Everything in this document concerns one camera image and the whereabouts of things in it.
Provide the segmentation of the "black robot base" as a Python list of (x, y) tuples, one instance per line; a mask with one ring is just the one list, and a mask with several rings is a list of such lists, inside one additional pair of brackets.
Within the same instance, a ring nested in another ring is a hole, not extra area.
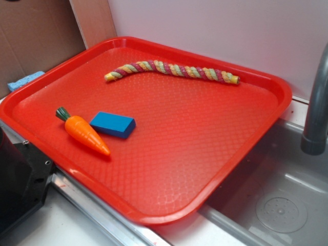
[(44, 205), (53, 170), (39, 148), (13, 144), (1, 130), (1, 238)]

